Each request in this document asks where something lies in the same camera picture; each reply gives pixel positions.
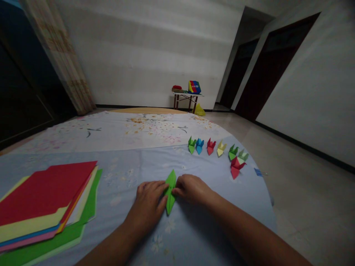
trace hand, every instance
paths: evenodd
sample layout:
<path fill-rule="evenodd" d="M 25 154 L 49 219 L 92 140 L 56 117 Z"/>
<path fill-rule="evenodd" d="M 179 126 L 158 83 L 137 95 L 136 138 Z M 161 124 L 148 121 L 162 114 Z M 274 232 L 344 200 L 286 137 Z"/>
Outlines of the hand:
<path fill-rule="evenodd" d="M 137 188 L 136 200 L 124 224 L 138 237 L 143 238 L 159 222 L 168 197 L 161 194 L 169 187 L 165 181 L 143 182 Z"/>
<path fill-rule="evenodd" d="M 179 196 L 193 204 L 206 204 L 213 195 L 213 190 L 201 178 L 184 174 L 178 177 L 173 195 Z"/>

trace colorful box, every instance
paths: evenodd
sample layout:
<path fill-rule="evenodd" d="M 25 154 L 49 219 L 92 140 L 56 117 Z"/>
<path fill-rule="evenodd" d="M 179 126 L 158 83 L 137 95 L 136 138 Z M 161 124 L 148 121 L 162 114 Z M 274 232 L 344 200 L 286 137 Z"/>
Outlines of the colorful box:
<path fill-rule="evenodd" d="M 201 87 L 198 81 L 189 81 L 189 93 L 200 94 Z"/>

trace table leg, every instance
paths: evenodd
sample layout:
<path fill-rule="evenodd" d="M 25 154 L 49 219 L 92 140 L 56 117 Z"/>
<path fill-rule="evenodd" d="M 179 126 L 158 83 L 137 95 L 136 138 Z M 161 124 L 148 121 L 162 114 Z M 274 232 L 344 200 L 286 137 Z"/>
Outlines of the table leg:
<path fill-rule="evenodd" d="M 193 106 L 193 111 L 192 111 L 193 114 L 195 113 L 195 110 L 196 110 L 197 98 L 198 98 L 198 97 L 196 96 L 195 105 Z"/>
<path fill-rule="evenodd" d="M 188 110 L 188 112 L 190 112 L 191 100 L 192 100 L 192 96 L 190 96 L 190 102 L 189 102 L 189 110 Z"/>
<path fill-rule="evenodd" d="M 177 102 L 176 102 L 176 109 L 179 108 L 179 95 L 178 95 L 177 97 L 178 97 L 178 98 L 177 98 Z"/>

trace yellow paper crane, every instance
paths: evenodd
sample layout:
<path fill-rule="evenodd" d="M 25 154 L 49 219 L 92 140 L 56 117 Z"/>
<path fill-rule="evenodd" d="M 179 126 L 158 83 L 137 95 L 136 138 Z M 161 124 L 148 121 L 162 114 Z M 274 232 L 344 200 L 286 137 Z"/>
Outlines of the yellow paper crane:
<path fill-rule="evenodd" d="M 218 147 L 217 147 L 217 154 L 218 154 L 218 157 L 220 157 L 222 154 L 223 154 L 223 151 L 225 150 L 225 148 L 227 147 L 227 144 L 222 144 L 222 141 L 218 144 Z"/>

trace green paper crane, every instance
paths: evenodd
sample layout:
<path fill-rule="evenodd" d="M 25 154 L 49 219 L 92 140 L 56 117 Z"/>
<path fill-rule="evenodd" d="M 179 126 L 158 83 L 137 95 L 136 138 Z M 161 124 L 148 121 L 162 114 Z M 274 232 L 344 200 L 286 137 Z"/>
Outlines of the green paper crane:
<path fill-rule="evenodd" d="M 241 158 L 243 161 L 246 161 L 249 157 L 248 153 L 244 152 L 244 149 L 238 154 L 238 157 Z"/>
<path fill-rule="evenodd" d="M 231 148 L 229 149 L 229 153 L 228 153 L 229 159 L 230 159 L 231 161 L 233 161 L 233 159 L 234 159 L 235 157 L 237 157 L 237 152 L 238 152 L 238 147 L 236 147 L 236 148 L 234 149 L 234 144 L 233 144 L 233 146 L 231 146 Z"/>
<path fill-rule="evenodd" d="M 190 153 L 193 154 L 193 151 L 195 150 L 195 144 L 196 144 L 197 140 L 192 141 L 191 138 L 192 138 L 192 136 L 189 139 L 189 150 L 190 150 Z"/>
<path fill-rule="evenodd" d="M 168 196 L 168 201 L 166 202 L 166 213 L 169 215 L 175 203 L 175 196 L 171 193 L 173 188 L 176 186 L 176 174 L 174 169 L 171 171 L 165 183 L 169 184 L 169 187 L 165 192 L 165 195 Z"/>

